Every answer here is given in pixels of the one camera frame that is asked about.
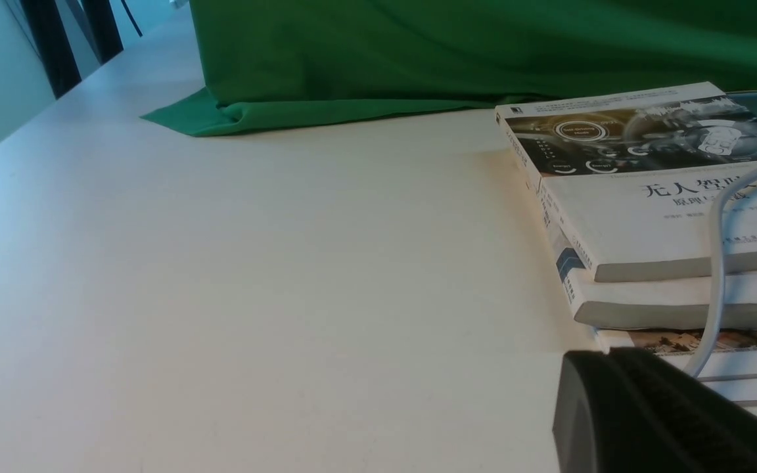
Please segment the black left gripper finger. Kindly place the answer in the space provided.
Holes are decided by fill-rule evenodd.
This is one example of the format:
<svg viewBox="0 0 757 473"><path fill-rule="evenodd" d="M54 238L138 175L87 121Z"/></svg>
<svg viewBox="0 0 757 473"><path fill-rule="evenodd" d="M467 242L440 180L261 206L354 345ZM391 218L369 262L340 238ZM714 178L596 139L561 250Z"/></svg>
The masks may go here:
<svg viewBox="0 0 757 473"><path fill-rule="evenodd" d="M757 417L637 348L565 353L552 432L562 472L757 472Z"/></svg>

